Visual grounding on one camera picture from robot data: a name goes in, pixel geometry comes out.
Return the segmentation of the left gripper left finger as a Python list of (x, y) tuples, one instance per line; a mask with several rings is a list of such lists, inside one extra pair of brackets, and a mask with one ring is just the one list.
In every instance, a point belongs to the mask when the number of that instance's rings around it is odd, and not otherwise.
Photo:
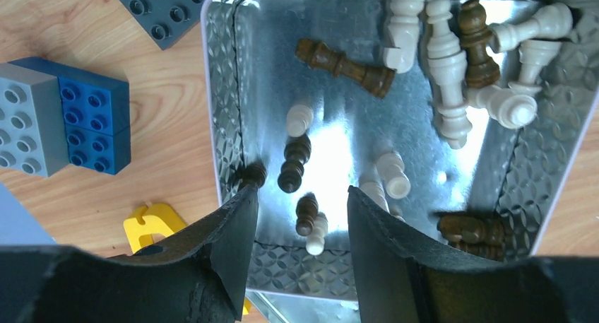
[(137, 253), (69, 245), (1, 248), (2, 322), (236, 322), (258, 215), (248, 185), (218, 210)]

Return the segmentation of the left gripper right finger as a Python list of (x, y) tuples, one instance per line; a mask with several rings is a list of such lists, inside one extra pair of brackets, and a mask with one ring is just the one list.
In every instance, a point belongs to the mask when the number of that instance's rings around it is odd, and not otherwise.
[(363, 322), (597, 322), (598, 259), (501, 263), (460, 251), (348, 189), (348, 232)]

